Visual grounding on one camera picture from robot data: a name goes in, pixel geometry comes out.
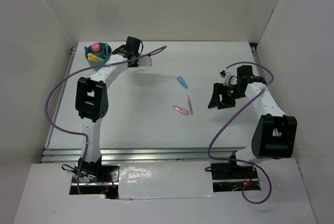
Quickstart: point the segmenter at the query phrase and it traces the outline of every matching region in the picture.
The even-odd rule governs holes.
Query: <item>green bowl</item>
[[[97,57],[102,58],[103,61],[98,61],[98,62],[95,62],[95,61],[89,61],[89,60],[88,60],[88,57],[85,56],[85,57],[86,57],[86,60],[87,60],[87,62],[88,62],[88,64],[89,64],[90,66],[101,66],[101,65],[105,65],[105,64],[108,62],[108,60],[110,59],[110,56],[111,56],[111,53],[112,53],[112,49],[111,49],[110,45],[108,45],[108,56],[106,55],[106,47],[105,47],[105,43],[101,43],[101,42],[99,42],[99,45],[100,45],[100,47],[102,48],[102,50],[101,50],[100,52],[98,52],[98,53],[94,53],[94,52],[92,51],[92,47],[91,47],[91,46],[89,46],[88,49],[89,49],[89,51],[90,51],[91,53],[95,54]],[[96,67],[96,68],[94,68],[95,71],[98,71],[99,69],[100,69],[100,67]]]

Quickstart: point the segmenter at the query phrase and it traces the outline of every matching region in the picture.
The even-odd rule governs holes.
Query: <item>white wall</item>
[[[49,125],[47,93],[64,76],[69,42],[42,0],[0,0],[0,223],[12,223]]]
[[[334,0],[279,0],[258,54],[275,99],[298,120],[294,155],[316,219],[332,223]]]
[[[258,42],[277,0],[47,0],[76,41]]]

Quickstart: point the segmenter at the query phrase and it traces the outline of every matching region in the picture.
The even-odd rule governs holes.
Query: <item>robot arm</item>
[[[252,99],[263,89],[264,93],[253,102],[259,122],[255,129],[252,144],[235,153],[236,159],[258,163],[263,158],[291,157],[297,128],[297,120],[286,114],[278,107],[263,77],[254,76],[251,66],[243,65],[237,68],[237,76],[225,71],[221,72],[224,83],[215,83],[213,95],[208,108],[218,109],[235,106],[235,100],[243,97]],[[237,78],[235,85],[231,84],[233,77]],[[239,166],[248,166],[237,162]]]
[[[128,60],[136,58],[139,56],[138,50],[140,44],[140,40],[128,37],[126,44],[120,46],[112,53],[106,65],[121,62],[124,58]],[[82,132],[88,135],[89,140],[87,153],[82,163],[82,171],[99,176],[102,165],[100,151],[101,123],[109,107],[107,89],[128,67],[151,66],[151,58],[149,56],[142,59],[104,67],[89,78],[81,77],[78,80],[75,107],[81,117]],[[85,145],[85,138],[83,138],[83,148],[79,163],[84,157]]]

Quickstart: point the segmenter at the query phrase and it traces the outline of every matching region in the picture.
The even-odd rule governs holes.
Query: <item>white panel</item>
[[[47,0],[76,41],[258,42],[277,0]]]
[[[210,161],[123,162],[120,199],[204,198],[213,196]]]
[[[80,42],[71,72],[88,67]],[[121,42],[110,42],[112,49]],[[101,148],[194,148],[207,147],[224,123],[247,101],[239,99],[236,107],[208,109],[213,84],[223,82],[219,72],[238,61],[253,61],[247,42],[144,42],[144,52],[167,45],[152,57],[152,66],[129,68],[108,89],[109,110],[101,124]],[[81,132],[75,109],[78,78],[89,77],[93,70],[81,73],[66,84],[56,123]],[[177,81],[181,75],[188,83],[184,89]],[[194,115],[184,116],[174,105],[188,108],[190,95]],[[245,147],[251,143],[258,118],[253,107],[223,132],[215,147]],[[81,148],[82,137],[54,130],[49,148]]]
[[[0,0],[0,223],[13,223],[30,163],[49,129],[43,108],[69,45],[42,0]]]
[[[282,173],[285,166],[294,173]],[[267,165],[266,171],[280,173],[273,183],[300,180],[295,161]],[[252,205],[241,192],[222,192],[214,197],[191,199],[109,200],[103,195],[69,195],[71,173],[59,164],[34,164],[22,195],[14,224],[36,223],[257,223],[315,224],[305,189],[275,189],[264,204]],[[267,191],[245,193],[263,199]]]
[[[334,0],[279,0],[260,40],[270,91],[298,121],[294,155],[319,224],[332,219],[334,191]]]

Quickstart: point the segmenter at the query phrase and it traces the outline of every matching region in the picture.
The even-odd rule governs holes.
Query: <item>gray wall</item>
[[[270,91],[298,120],[294,155],[316,219],[332,223],[334,0],[279,0],[258,54],[275,76]]]
[[[69,42],[42,0],[0,0],[0,223],[12,223],[49,130],[46,95],[64,76]]]
[[[75,41],[258,42],[277,0],[47,0]]]

